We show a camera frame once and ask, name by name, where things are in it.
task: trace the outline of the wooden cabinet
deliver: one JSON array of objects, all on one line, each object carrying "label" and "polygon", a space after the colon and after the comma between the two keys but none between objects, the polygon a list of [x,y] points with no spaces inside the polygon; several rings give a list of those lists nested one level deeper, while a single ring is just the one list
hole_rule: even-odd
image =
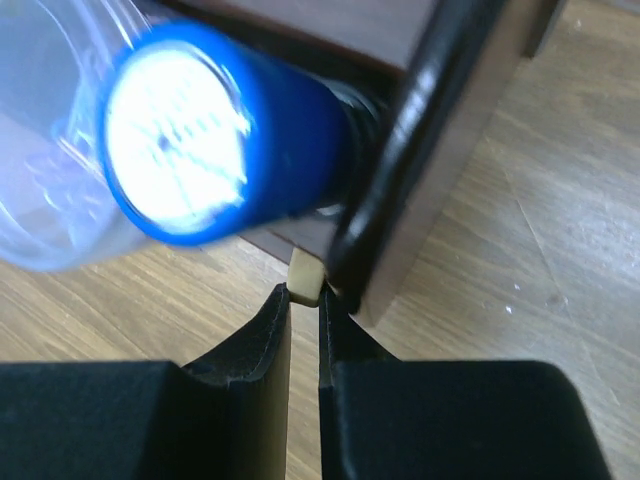
[{"label": "wooden cabinet", "polygon": [[[437,1],[190,0],[189,3],[301,31],[385,62],[401,76]],[[562,0],[507,2],[440,139],[435,157],[377,268],[363,302],[364,323],[375,324],[395,297],[516,67],[539,51],[563,3]],[[248,232],[245,238],[288,261],[294,245],[323,256],[333,229],[329,221],[307,218]]]}]

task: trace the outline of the clear plastic bottle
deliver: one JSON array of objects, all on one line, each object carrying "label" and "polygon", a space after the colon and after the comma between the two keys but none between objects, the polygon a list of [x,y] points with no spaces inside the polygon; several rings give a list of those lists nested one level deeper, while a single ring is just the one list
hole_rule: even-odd
[{"label": "clear plastic bottle", "polygon": [[94,139],[100,82],[147,28],[130,0],[0,2],[0,257],[55,271],[146,241],[117,207]]}]

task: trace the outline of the wood grain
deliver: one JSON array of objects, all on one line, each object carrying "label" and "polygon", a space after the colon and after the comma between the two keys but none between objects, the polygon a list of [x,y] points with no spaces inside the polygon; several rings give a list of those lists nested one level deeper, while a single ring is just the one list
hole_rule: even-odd
[{"label": "wood grain", "polygon": [[[640,471],[640,17],[572,0],[521,67],[378,340],[402,358],[535,358],[576,383],[618,479]],[[60,275],[0,265],[0,360],[191,360],[283,263],[233,240]],[[319,479],[317,312],[293,309],[288,478]]]}]

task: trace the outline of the floor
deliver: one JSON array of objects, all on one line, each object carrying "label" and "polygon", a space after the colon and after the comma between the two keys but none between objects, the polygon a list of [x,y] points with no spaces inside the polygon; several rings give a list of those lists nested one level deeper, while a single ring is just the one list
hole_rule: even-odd
[{"label": "floor", "polygon": [[[640,471],[640,17],[572,0],[523,64],[372,331],[402,358],[535,358],[575,382],[616,478]],[[0,360],[186,362],[286,267],[232,240],[57,276],[0,266]],[[320,478],[316,313],[296,307],[288,471]]]}]

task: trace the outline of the small wooden block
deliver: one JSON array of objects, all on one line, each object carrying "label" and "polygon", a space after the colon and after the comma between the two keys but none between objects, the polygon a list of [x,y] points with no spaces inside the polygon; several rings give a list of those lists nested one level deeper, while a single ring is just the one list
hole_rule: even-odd
[{"label": "small wooden block", "polygon": [[324,277],[322,260],[304,250],[293,250],[287,276],[287,288],[292,302],[305,307],[317,307]]}]

